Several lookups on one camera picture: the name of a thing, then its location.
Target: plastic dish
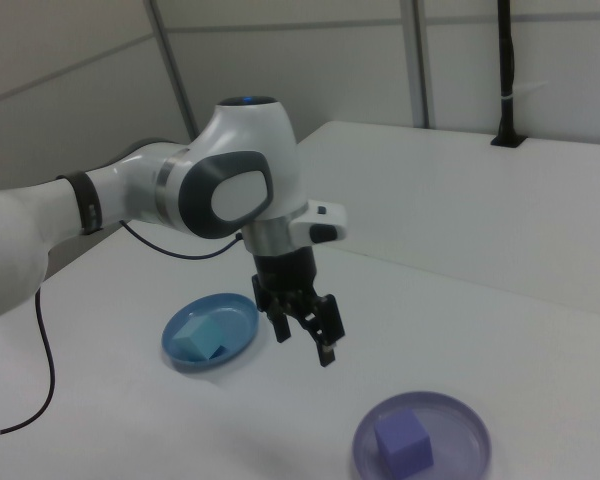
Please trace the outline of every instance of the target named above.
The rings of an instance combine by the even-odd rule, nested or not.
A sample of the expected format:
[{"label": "plastic dish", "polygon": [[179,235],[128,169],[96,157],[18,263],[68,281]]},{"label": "plastic dish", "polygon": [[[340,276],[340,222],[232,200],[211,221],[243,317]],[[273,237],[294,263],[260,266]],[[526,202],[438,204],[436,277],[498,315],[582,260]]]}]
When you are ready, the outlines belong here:
[{"label": "plastic dish", "polygon": [[[172,341],[194,315],[209,316],[223,331],[223,346],[209,360],[189,360]],[[201,370],[231,360],[251,343],[257,331],[258,310],[250,299],[235,293],[218,293],[200,298],[176,313],[162,332],[162,349],[177,369]]]},{"label": "plastic dish", "polygon": [[433,466],[408,480],[480,480],[491,459],[486,426],[467,405],[434,392],[409,392],[375,406],[360,422],[353,439],[353,460],[362,480],[392,480],[373,430],[374,423],[403,408],[416,414],[431,439]]}]

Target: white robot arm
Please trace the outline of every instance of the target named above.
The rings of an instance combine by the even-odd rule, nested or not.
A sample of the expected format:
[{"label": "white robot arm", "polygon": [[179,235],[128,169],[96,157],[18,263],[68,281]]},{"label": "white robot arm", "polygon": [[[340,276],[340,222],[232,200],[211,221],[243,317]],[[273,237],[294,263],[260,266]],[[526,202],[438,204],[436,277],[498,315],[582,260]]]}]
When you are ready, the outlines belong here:
[{"label": "white robot arm", "polygon": [[346,235],[341,205],[309,200],[282,105],[238,97],[216,106],[190,145],[153,143],[109,166],[34,187],[0,191],[0,314],[32,297],[49,250],[120,220],[165,225],[204,238],[242,230],[253,254],[256,303],[278,341],[287,316],[334,360],[344,335],[335,298],[319,297],[311,245]]}]

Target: white table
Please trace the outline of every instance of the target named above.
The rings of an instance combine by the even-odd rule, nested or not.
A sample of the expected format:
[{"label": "white table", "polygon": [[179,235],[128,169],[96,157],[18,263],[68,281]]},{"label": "white table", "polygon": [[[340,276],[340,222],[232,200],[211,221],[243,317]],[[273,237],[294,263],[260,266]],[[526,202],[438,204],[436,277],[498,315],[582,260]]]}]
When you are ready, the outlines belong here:
[{"label": "white table", "polygon": [[[179,252],[223,244],[134,226]],[[334,364],[294,323],[277,344],[262,318],[237,359],[183,375],[161,354],[164,325],[208,294],[253,298],[251,256],[185,262],[106,239],[43,286],[56,395],[0,437],[0,479],[355,478],[358,422],[413,390],[481,416],[491,480],[600,479],[600,315],[330,247],[316,261],[347,332]],[[37,410],[47,375],[31,302],[0,318],[0,428]]]}]

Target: blue cube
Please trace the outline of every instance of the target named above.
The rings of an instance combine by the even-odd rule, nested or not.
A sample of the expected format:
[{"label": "blue cube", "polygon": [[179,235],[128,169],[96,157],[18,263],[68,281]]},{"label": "blue cube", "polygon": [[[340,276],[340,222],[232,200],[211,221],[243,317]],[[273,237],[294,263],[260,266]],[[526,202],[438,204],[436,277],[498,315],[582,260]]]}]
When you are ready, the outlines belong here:
[{"label": "blue cube", "polygon": [[433,465],[429,434],[409,408],[376,421],[380,455],[396,480]]},{"label": "blue cube", "polygon": [[224,332],[213,318],[194,316],[173,336],[173,342],[190,361],[209,360],[222,347]]}]

